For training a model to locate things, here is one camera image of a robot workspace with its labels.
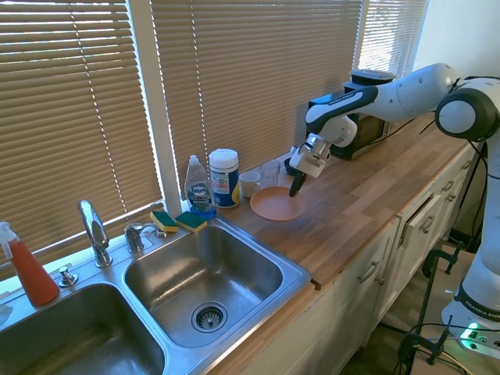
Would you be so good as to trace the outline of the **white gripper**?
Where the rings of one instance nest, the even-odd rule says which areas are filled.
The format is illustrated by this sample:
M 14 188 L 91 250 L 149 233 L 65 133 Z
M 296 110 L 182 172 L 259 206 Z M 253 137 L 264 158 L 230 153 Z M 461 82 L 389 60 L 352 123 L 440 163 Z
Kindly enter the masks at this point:
M 321 174 L 326 165 L 326 160 L 311 151 L 306 145 L 301 145 L 294 150 L 289 165 L 301 172 L 294 175 L 289 191 L 289 196 L 295 197 L 309 176 L 317 178 Z

